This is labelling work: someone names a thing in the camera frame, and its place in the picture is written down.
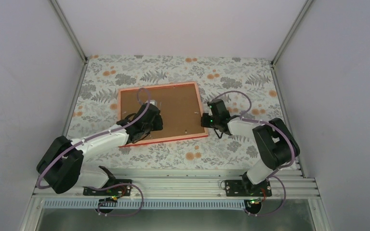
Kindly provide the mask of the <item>aluminium corner post right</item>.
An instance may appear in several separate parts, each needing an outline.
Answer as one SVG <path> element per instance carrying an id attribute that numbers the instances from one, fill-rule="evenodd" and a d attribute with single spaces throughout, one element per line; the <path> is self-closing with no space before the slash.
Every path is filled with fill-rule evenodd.
<path id="1" fill-rule="evenodd" d="M 274 56 L 271 66 L 273 69 L 275 69 L 277 63 L 279 62 L 280 58 L 282 57 L 284 51 L 286 50 L 287 46 L 289 45 L 291 39 L 295 35 L 296 31 L 298 30 L 301 22 L 304 20 L 305 16 L 307 15 L 308 11 L 312 7 L 314 0 L 306 0 L 300 9 L 299 13 L 297 14 L 293 24 L 291 25 L 289 31 L 287 32 L 285 38 L 282 41 L 282 44 L 280 45 L 279 49 L 277 50 L 276 55 Z"/>

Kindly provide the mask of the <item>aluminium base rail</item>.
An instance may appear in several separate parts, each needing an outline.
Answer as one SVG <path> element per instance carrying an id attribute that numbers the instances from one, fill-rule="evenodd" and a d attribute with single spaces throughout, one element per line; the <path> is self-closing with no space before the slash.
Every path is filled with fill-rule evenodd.
<path id="1" fill-rule="evenodd" d="M 112 169 L 116 177 L 131 179 L 146 199 L 224 199 L 224 180 L 238 180 L 242 169 L 198 170 L 198 169 Z M 283 196 L 286 189 L 288 199 L 315 199 L 320 197 L 315 179 L 304 178 L 299 170 L 282 170 L 281 179 L 270 180 L 271 199 Z"/>

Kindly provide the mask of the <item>aluminium corner post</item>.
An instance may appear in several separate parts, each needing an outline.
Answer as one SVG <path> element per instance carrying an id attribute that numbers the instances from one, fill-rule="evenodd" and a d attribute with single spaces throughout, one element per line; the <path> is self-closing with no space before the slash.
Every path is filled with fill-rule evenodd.
<path id="1" fill-rule="evenodd" d="M 275 69 L 277 63 L 279 62 L 280 58 L 282 57 L 284 51 L 286 50 L 287 46 L 289 45 L 291 39 L 295 35 L 296 31 L 298 30 L 301 22 L 304 20 L 305 16 L 307 15 L 308 11 L 312 7 L 314 0 L 306 0 L 300 9 L 299 13 L 297 14 L 293 24 L 291 25 L 289 31 L 287 32 L 285 38 L 282 41 L 282 44 L 280 45 L 279 49 L 277 50 L 276 55 L 274 56 L 271 66 L 273 69 Z"/>
<path id="2" fill-rule="evenodd" d="M 78 38 L 76 34 L 74 33 L 71 24 L 69 23 L 66 14 L 64 13 L 61 5 L 57 0 L 49 0 L 49 3 L 54 9 L 55 14 L 57 15 L 58 19 L 60 20 L 61 25 L 66 31 L 67 36 L 71 40 L 74 49 L 76 50 L 77 54 L 79 55 L 80 59 L 83 61 L 83 63 L 87 63 L 87 55 L 84 53 L 83 48 L 81 44 L 78 41 Z"/>

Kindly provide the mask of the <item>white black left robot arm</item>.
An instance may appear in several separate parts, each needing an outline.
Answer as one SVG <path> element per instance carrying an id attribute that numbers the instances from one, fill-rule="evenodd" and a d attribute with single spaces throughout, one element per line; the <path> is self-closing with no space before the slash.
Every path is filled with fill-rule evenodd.
<path id="1" fill-rule="evenodd" d="M 136 114 L 130 114 L 110 128 L 89 137 L 70 140 L 66 136 L 59 136 L 36 167 L 39 173 L 36 187 L 51 188 L 61 194 L 80 186 L 108 195 L 117 183 L 115 177 L 106 167 L 84 167 L 84 160 L 114 147 L 137 143 L 152 131 L 162 129 L 160 109 L 156 101 L 151 100 L 142 104 Z"/>

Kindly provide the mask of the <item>aluminium corner post left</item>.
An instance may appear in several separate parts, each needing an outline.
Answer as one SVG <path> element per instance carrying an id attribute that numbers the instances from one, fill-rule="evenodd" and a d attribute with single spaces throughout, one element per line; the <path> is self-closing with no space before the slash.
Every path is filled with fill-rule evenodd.
<path id="1" fill-rule="evenodd" d="M 84 53 L 83 48 L 81 44 L 78 41 L 78 38 L 76 34 L 74 33 L 71 24 L 69 23 L 66 14 L 64 13 L 61 5 L 57 0 L 49 0 L 49 3 L 54 9 L 55 14 L 57 15 L 58 19 L 60 20 L 61 25 L 66 31 L 67 36 L 71 40 L 74 49 L 76 50 L 77 54 L 79 55 L 80 59 L 83 61 L 83 63 L 87 63 L 87 55 Z"/>

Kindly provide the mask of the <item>red picture frame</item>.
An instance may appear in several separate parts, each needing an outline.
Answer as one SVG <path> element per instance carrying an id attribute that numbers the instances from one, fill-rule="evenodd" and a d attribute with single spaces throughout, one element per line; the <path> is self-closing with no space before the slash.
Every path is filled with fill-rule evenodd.
<path id="1" fill-rule="evenodd" d="M 208 130 L 201 126 L 203 106 L 195 81 L 145 88 L 160 110 L 163 130 L 152 131 L 134 146 L 208 137 Z"/>

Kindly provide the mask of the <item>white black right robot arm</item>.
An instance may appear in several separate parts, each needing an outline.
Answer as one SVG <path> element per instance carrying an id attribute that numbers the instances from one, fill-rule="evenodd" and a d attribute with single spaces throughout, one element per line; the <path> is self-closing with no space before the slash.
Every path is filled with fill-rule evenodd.
<path id="1" fill-rule="evenodd" d="M 225 103 L 215 99 L 207 103 L 210 113 L 203 113 L 201 125 L 212 128 L 221 138 L 223 134 L 254 140 L 259 161 L 242 175 L 241 188 L 248 195 L 265 189 L 265 182 L 279 170 L 294 162 L 300 149 L 281 118 L 259 121 L 230 115 Z"/>

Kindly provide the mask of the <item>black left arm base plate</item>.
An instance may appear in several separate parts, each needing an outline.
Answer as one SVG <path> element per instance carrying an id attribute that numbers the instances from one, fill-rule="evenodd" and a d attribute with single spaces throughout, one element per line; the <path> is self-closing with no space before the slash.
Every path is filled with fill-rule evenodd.
<path id="1" fill-rule="evenodd" d="M 105 197 L 121 197 L 121 196 L 130 196 L 131 193 L 131 184 L 132 180 L 130 179 L 116 179 L 109 180 L 101 190 L 94 190 L 89 187 L 84 187 L 83 195 L 84 196 L 105 196 Z"/>

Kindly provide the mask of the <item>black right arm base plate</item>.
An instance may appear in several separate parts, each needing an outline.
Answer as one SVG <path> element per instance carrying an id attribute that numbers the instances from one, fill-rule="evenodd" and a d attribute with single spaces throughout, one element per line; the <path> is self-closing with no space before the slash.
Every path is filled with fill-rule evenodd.
<path id="1" fill-rule="evenodd" d="M 270 182 L 267 180 L 253 185 L 249 181 L 225 180 L 225 193 L 227 197 L 269 197 L 272 196 Z"/>

